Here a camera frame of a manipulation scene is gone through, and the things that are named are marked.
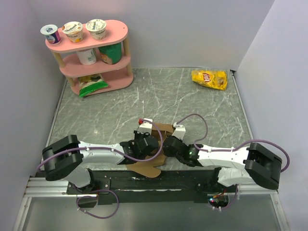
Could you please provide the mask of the brown cardboard box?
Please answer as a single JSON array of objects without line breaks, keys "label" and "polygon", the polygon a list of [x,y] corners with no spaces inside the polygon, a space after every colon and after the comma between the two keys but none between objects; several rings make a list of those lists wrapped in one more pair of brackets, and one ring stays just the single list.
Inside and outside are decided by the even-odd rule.
[{"label": "brown cardboard box", "polygon": [[[163,141],[167,138],[167,136],[173,134],[174,129],[171,124],[156,123],[156,125],[162,133]],[[147,162],[137,162],[134,164],[126,165],[126,168],[127,170],[134,171],[148,178],[155,178],[161,174],[161,170],[157,167],[164,165],[165,159],[166,156],[162,150],[158,157],[155,159]]]}]

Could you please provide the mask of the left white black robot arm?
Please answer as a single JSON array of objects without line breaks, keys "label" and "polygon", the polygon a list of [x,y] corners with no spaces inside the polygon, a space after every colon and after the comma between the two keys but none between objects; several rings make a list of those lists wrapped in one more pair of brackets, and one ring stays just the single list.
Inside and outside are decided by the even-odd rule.
[{"label": "left white black robot arm", "polygon": [[68,135],[43,149],[45,180],[64,179],[83,193],[91,193],[95,189],[94,175],[82,164],[129,165],[145,160],[158,149],[157,138],[148,132],[113,145],[86,143],[79,141],[77,135]]}]

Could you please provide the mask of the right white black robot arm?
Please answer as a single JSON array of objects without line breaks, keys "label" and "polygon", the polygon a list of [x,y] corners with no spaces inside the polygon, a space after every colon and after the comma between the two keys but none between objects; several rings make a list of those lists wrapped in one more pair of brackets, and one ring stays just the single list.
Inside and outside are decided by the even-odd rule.
[{"label": "right white black robot arm", "polygon": [[163,150],[166,156],[175,157],[190,167],[215,167],[210,186],[216,192],[235,184],[249,183],[268,190],[279,188],[282,159],[257,142],[239,149],[223,149],[202,144],[186,145],[169,136],[163,143]]}]

